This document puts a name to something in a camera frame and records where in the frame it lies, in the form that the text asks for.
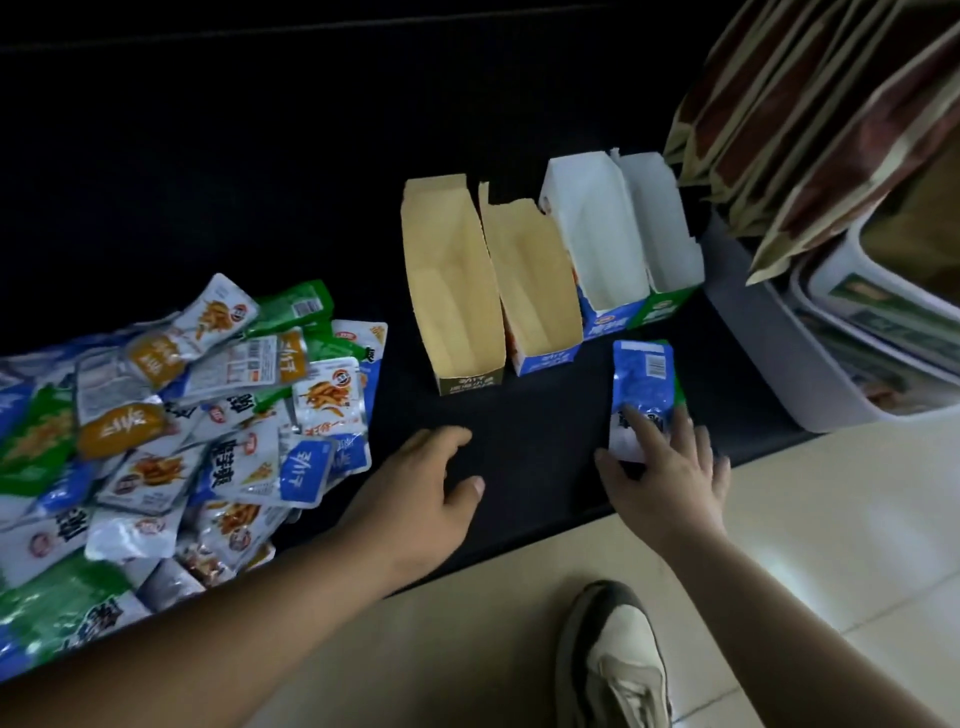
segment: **white sneaker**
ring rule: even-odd
[[[577,597],[557,649],[560,728],[669,728],[666,669],[650,620],[625,584]]]

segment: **hand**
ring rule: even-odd
[[[731,484],[730,458],[713,462],[707,428],[694,428],[686,407],[679,406],[673,439],[667,443],[657,426],[632,407],[623,414],[643,448],[647,472],[639,482],[631,480],[608,450],[595,453],[600,479],[623,522],[667,561],[671,547],[689,539],[726,539],[723,506]]]
[[[387,594],[426,576],[464,542],[484,481],[469,477],[444,497],[444,479],[472,436],[463,427],[420,430],[371,475],[337,524],[382,568]]]

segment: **brand logo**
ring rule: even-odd
[[[346,387],[350,384],[350,372],[346,369],[338,369],[333,373],[333,376],[330,377],[330,381],[338,387]]]

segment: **finger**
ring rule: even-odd
[[[670,445],[679,454],[693,463],[697,460],[697,441],[693,435],[693,420],[685,404],[681,404],[673,411],[673,422],[670,424],[672,436]]]
[[[442,461],[445,464],[472,437],[473,433],[466,427],[438,427],[423,441],[420,452],[428,460]]]
[[[608,496],[612,494],[613,490],[622,488],[630,479],[623,472],[623,466],[607,449],[598,448],[593,454],[593,462],[596,463],[597,471],[600,473],[600,482],[603,483]]]
[[[631,404],[625,404],[622,411],[630,427],[634,429],[636,440],[646,456],[647,465],[652,465],[669,453],[670,444],[663,437],[663,433],[643,413]]]
[[[710,480],[713,479],[713,447],[710,445],[710,433],[706,427],[699,425],[693,428],[693,439],[697,444],[697,462],[701,472]]]
[[[724,455],[713,465],[713,494],[721,506],[727,502],[731,483],[733,483],[733,473],[730,458]]]
[[[446,497],[446,506],[444,510],[448,512],[459,523],[464,530],[473,520],[473,514],[476,513],[480,499],[487,485],[484,479],[479,475],[469,477],[457,483],[457,487],[450,491]]]
[[[426,439],[430,436],[430,430],[424,428],[419,429],[414,432],[410,438],[403,443],[398,449],[397,452],[412,452],[413,450],[419,448]]]

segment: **cardboard box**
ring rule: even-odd
[[[499,384],[500,296],[467,176],[407,180],[400,220],[410,298],[440,393]]]
[[[556,220],[573,261],[584,339],[627,328],[650,285],[620,168],[604,152],[551,159],[540,209]]]
[[[673,171],[656,152],[611,158],[630,190],[643,241],[650,297],[629,327],[668,319],[704,283],[704,254],[686,226],[684,203]]]
[[[496,272],[507,349],[518,376],[573,361],[584,341],[577,286],[556,223],[533,200],[491,205],[480,184],[480,216]]]

